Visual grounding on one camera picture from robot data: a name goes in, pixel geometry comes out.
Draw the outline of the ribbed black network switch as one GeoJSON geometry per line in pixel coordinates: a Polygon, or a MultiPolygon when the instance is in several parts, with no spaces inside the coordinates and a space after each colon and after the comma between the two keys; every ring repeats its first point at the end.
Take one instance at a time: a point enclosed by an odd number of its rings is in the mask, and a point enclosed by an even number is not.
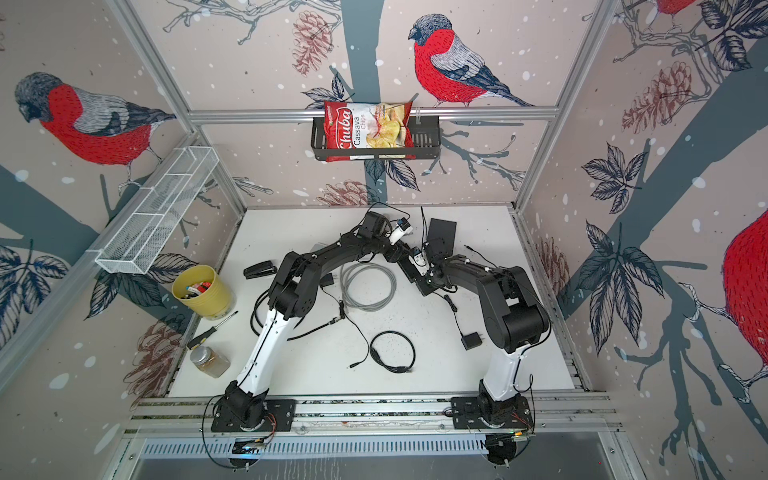
{"type": "Polygon", "coordinates": [[[411,256],[402,256],[397,261],[397,265],[400,267],[410,283],[418,283],[422,279],[422,274],[420,273],[411,256]]]}

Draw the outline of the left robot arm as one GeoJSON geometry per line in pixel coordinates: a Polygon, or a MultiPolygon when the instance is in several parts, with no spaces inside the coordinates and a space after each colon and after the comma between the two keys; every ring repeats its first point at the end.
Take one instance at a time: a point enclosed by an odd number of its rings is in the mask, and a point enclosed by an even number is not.
{"type": "Polygon", "coordinates": [[[358,225],[319,250],[284,257],[268,289],[267,318],[242,370],[226,387],[219,405],[244,430],[259,427],[267,416],[266,397],[280,348],[298,321],[314,307],[321,279],[367,255],[390,263],[407,263],[410,248],[402,238],[412,231],[407,216],[391,221],[367,211],[358,225]]]}

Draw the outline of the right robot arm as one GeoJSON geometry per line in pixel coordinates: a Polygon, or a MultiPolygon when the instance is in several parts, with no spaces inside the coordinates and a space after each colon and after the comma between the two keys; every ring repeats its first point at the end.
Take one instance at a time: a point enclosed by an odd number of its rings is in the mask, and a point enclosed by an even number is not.
{"type": "Polygon", "coordinates": [[[479,417],[491,427],[530,426],[525,394],[533,375],[524,371],[523,360],[546,340],[551,322],[525,270],[483,265],[464,255],[399,265],[424,296],[454,287],[477,296],[486,335],[496,347],[479,382],[479,417]]]}

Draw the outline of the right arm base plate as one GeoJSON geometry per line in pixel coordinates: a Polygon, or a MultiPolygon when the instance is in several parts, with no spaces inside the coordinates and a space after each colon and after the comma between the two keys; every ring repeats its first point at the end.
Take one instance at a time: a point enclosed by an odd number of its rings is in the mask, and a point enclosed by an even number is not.
{"type": "Polygon", "coordinates": [[[448,413],[458,430],[528,430],[534,424],[528,400],[520,394],[503,401],[485,396],[452,397],[448,413]]]}

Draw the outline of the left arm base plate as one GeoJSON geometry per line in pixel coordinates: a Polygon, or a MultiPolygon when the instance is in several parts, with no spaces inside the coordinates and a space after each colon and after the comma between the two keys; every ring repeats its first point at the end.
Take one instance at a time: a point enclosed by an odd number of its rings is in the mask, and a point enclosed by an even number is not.
{"type": "Polygon", "coordinates": [[[297,401],[266,398],[243,401],[222,397],[214,404],[211,431],[215,433],[287,432],[291,430],[297,401]]]}

